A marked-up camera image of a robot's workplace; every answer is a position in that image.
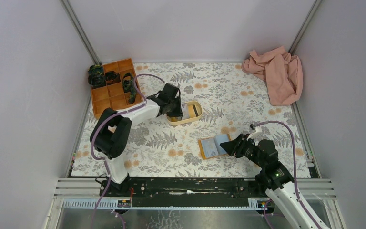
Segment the beige oval plastic tray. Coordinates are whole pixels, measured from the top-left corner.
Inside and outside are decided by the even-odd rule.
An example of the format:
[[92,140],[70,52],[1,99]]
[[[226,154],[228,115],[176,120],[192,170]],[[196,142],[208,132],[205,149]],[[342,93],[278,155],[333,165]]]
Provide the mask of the beige oval plastic tray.
[[198,101],[189,101],[181,106],[183,117],[169,117],[167,122],[172,126],[199,121],[203,117],[203,108]]

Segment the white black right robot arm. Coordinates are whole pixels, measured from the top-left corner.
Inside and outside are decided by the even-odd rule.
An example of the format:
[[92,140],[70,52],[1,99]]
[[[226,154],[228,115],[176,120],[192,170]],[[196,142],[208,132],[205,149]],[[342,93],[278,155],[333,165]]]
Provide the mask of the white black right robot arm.
[[240,134],[232,141],[220,143],[220,147],[228,155],[246,157],[261,168],[255,176],[257,190],[263,191],[279,207],[293,228],[329,228],[300,193],[296,178],[279,161],[272,140],[264,139],[255,144],[253,139]]

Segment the orange card with black stripe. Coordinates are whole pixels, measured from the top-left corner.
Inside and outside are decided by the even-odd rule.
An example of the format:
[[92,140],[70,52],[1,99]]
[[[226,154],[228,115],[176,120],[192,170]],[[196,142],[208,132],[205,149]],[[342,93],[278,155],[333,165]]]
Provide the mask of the orange card with black stripe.
[[187,106],[189,118],[196,118],[199,116],[196,105],[191,104]]

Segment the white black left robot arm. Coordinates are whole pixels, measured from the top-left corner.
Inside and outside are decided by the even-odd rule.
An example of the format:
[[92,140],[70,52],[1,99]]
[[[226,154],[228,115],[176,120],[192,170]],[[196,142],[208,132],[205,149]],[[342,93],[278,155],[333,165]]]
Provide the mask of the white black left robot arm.
[[183,116],[180,89],[170,83],[138,105],[122,110],[106,108],[103,111],[90,136],[91,154],[94,159],[104,161],[111,182],[120,185],[129,176],[123,152],[131,128],[162,115]]

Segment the yellow leather card holder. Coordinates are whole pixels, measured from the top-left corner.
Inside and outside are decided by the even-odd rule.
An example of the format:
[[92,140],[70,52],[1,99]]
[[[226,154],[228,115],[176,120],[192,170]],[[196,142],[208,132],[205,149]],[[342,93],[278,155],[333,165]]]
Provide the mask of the yellow leather card holder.
[[220,144],[229,141],[231,141],[229,134],[220,134],[214,137],[198,140],[202,159],[207,160],[227,155],[227,152],[220,146]]

